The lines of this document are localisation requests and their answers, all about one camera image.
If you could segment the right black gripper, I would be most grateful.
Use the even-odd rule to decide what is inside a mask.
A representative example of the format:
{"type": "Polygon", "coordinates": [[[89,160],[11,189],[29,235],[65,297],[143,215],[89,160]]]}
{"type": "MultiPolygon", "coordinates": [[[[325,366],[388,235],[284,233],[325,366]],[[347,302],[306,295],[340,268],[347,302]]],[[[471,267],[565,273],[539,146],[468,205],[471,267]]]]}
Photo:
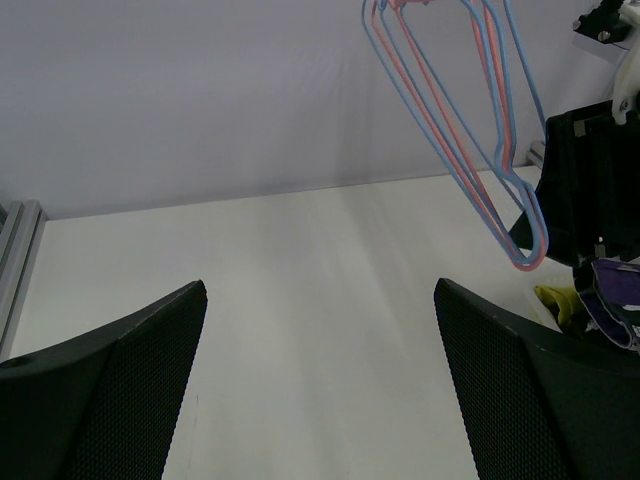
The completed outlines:
{"type": "Polygon", "coordinates": [[[639,112],[619,125],[605,101],[548,118],[536,197],[548,258],[572,268],[600,256],[637,259],[639,112]]]}

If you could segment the purple grey patterned trousers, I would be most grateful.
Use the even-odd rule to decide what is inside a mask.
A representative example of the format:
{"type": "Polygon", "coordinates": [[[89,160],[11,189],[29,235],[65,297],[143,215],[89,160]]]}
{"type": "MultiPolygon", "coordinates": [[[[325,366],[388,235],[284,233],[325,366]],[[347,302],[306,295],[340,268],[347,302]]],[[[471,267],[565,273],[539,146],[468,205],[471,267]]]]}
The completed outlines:
{"type": "Polygon", "coordinates": [[[616,347],[639,353],[639,265],[596,259],[573,270],[593,324],[616,347]]]}

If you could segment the yellow-green trousers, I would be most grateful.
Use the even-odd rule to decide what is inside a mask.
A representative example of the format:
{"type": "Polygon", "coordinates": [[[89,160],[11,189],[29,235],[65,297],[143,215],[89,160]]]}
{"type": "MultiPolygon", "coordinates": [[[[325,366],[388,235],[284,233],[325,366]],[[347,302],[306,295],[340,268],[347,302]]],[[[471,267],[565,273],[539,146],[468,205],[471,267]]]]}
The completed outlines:
{"type": "Polygon", "coordinates": [[[586,310],[574,287],[536,285],[534,292],[563,333],[573,336],[584,333],[586,310]]]}

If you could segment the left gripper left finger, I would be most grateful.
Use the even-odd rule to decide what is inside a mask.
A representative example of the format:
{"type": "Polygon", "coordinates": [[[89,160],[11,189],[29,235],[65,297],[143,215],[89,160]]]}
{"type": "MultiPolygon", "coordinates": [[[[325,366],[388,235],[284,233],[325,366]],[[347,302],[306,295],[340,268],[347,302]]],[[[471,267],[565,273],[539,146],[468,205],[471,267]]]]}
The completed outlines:
{"type": "Polygon", "coordinates": [[[2,478],[161,478],[205,315],[197,280],[2,362],[2,478]]]}

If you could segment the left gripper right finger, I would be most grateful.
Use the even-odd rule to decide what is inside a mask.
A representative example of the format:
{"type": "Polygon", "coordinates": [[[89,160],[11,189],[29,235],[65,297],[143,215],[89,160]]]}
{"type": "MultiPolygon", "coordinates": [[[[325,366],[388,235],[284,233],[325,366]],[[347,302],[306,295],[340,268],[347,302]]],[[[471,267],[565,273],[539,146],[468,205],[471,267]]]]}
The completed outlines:
{"type": "Polygon", "coordinates": [[[434,304],[481,479],[636,479],[639,358],[558,333],[446,278],[434,304]]]}

